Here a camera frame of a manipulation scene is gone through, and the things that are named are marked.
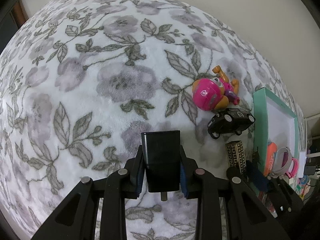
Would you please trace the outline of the gold black patterned lighter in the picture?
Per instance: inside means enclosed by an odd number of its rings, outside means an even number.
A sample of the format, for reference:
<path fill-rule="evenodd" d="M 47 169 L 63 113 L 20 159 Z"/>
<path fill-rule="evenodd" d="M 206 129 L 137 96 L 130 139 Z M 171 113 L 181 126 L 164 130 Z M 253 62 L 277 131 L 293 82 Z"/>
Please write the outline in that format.
<path fill-rule="evenodd" d="M 240 174 L 246 171 L 246 157 L 241 140 L 231 141 L 225 144 L 229 167 L 237 168 Z"/>

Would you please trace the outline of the black power adapter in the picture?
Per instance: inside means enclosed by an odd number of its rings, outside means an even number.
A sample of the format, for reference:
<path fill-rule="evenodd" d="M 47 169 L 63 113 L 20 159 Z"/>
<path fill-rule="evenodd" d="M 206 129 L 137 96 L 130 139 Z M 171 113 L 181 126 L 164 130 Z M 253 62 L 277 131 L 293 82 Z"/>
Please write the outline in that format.
<path fill-rule="evenodd" d="M 180 131 L 143 132 L 141 138 L 148 191 L 166 202 L 180 189 Z"/>

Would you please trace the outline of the pink smart wristband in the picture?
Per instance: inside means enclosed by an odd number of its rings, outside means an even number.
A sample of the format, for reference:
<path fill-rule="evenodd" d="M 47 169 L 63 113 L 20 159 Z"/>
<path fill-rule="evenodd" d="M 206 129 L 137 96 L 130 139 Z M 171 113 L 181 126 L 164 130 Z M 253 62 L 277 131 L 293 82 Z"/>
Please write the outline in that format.
<path fill-rule="evenodd" d="M 299 168 L 299 161 L 296 158 L 292 158 L 291 164 L 289 166 L 288 171 L 286 172 L 286 175 L 289 178 L 293 178 L 297 174 L 298 168 Z"/>

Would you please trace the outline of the orange carrot knife toy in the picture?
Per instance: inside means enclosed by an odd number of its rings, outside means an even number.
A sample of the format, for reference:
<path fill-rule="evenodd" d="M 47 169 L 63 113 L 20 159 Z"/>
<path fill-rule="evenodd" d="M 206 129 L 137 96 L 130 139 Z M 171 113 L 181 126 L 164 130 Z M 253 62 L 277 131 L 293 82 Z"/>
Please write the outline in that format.
<path fill-rule="evenodd" d="M 269 141 L 267 144 L 266 160 L 263 172 L 264 176 L 267 176 L 272 172 L 277 150 L 277 145 L 274 142 Z"/>

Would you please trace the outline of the teal white shallow box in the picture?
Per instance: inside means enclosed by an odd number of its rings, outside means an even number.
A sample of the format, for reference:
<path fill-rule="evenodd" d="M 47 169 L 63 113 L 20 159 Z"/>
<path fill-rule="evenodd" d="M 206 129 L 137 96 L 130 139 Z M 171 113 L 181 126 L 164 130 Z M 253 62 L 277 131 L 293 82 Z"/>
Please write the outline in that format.
<path fill-rule="evenodd" d="M 282 147 L 288 147 L 292 158 L 298 160 L 299 130 L 295 113 L 267 88 L 261 88 L 254 92 L 253 101 L 254 150 L 259 153 L 259 171 L 262 174 L 264 172 L 269 141 L 274 142 L 278 150 Z"/>

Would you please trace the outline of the black toy car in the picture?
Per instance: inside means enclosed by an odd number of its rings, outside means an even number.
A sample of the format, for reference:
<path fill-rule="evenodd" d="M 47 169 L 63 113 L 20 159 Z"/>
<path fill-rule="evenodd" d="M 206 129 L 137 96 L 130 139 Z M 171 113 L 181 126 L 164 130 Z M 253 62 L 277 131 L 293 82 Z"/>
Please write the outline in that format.
<path fill-rule="evenodd" d="M 211 118 L 207 132 L 213 139 L 218 139 L 222 134 L 241 135 L 254 123 L 255 117 L 249 111 L 241 108 L 226 108 Z"/>

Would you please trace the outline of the pink puppy toy figure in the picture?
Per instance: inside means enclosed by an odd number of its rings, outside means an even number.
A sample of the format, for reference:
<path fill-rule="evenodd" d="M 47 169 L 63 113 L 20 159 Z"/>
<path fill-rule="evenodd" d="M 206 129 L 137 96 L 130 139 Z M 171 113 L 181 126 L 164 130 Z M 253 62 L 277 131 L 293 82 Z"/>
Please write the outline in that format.
<path fill-rule="evenodd" d="M 193 82 L 192 93 L 195 105 L 203 111 L 226 109 L 230 103 L 238 105 L 240 103 L 239 80 L 229 81 L 219 65 L 212 71 L 217 76 L 212 79 L 201 78 Z"/>

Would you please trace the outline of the floral fleece blanket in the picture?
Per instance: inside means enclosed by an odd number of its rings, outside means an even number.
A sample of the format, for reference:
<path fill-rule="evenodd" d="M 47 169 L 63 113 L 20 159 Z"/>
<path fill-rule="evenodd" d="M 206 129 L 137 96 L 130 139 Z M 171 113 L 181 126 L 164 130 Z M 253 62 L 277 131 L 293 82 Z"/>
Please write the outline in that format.
<path fill-rule="evenodd" d="M 225 144 L 191 86 L 220 66 L 240 107 L 266 87 L 303 112 L 276 69 L 228 25 L 178 0 L 52 0 L 1 53 L 1 205 L 30 239 L 84 176 L 133 158 L 141 133 L 179 130 L 187 156 L 223 177 Z"/>

